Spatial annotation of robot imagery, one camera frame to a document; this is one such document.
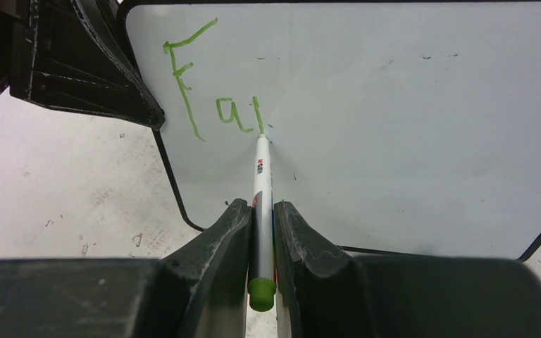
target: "dry erase marker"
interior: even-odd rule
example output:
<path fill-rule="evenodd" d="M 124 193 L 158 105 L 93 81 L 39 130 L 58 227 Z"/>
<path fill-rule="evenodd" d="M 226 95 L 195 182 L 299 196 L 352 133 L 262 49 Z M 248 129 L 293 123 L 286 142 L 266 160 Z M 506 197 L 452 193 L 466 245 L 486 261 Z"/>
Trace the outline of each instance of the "dry erase marker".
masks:
<path fill-rule="evenodd" d="M 252 236 L 248 270 L 250 307 L 268 311 L 275 304 L 275 256 L 273 252 L 273 181 L 268 139 L 261 134 L 256 142 Z"/>

